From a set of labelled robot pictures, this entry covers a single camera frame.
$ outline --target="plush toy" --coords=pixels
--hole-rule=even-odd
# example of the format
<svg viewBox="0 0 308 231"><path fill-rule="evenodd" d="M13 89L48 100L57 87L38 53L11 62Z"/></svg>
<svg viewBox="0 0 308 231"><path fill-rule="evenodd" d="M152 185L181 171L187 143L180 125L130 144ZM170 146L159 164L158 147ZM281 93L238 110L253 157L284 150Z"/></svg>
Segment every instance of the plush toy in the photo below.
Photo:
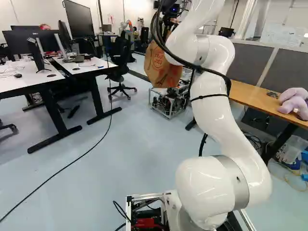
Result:
<svg viewBox="0 0 308 231"><path fill-rule="evenodd" d="M302 120L308 120L308 91L304 88L289 88L279 97L282 104L278 111L283 114L289 114L294 111Z"/></svg>

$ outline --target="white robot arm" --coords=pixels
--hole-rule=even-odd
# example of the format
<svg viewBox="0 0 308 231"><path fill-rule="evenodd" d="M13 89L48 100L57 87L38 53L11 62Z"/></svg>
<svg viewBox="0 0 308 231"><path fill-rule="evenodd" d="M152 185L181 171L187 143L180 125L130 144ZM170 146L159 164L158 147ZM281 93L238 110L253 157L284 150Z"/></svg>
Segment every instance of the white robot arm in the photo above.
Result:
<svg viewBox="0 0 308 231"><path fill-rule="evenodd" d="M216 35L196 35L196 29L215 19L224 0L192 0L185 19L171 33L166 47L177 57L226 74L235 50ZM181 65L166 54L168 61ZM185 160L176 172L182 206L200 228L220 226L227 213L267 200L270 173L258 152L237 126L225 80L203 72L192 84L192 110L198 126L221 146L222 155Z"/></svg>
<svg viewBox="0 0 308 231"><path fill-rule="evenodd" d="M125 23L121 22L119 27L119 35L121 35L122 31L129 25L129 30L134 31L133 25L130 20L127 20Z"/></svg>

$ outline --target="red component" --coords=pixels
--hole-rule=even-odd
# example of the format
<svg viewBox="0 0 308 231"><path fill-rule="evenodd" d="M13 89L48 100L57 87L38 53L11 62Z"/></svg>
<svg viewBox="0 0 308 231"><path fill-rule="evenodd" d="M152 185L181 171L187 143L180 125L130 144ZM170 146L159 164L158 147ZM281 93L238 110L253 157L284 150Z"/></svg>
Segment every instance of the red component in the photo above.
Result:
<svg viewBox="0 0 308 231"><path fill-rule="evenodd" d="M142 218L137 219L135 225L131 226L132 228L139 228L139 229L152 229L152 228L159 228L163 230L163 227L159 224L155 224L153 218Z"/></svg>

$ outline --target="computer mouse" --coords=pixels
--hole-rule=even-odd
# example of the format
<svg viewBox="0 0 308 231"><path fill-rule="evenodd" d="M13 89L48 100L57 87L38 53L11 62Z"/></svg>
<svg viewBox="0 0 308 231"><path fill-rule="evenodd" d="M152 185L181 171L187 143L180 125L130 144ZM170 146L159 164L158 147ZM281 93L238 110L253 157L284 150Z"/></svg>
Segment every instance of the computer mouse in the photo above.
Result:
<svg viewBox="0 0 308 231"><path fill-rule="evenodd" d="M15 76L16 78L21 78L23 75L22 75L22 74L19 74L19 73L16 73L14 76Z"/></svg>

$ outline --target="brown paper bag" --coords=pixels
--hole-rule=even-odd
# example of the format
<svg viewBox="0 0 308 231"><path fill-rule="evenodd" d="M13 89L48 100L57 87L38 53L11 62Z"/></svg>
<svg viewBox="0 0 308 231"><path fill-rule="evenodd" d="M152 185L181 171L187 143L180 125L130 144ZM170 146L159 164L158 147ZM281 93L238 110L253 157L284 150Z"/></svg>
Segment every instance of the brown paper bag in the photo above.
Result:
<svg viewBox="0 0 308 231"><path fill-rule="evenodd" d="M144 71L154 88L177 87L182 70L182 66L170 64L165 58L164 51L155 41L151 42L145 54Z"/></svg>

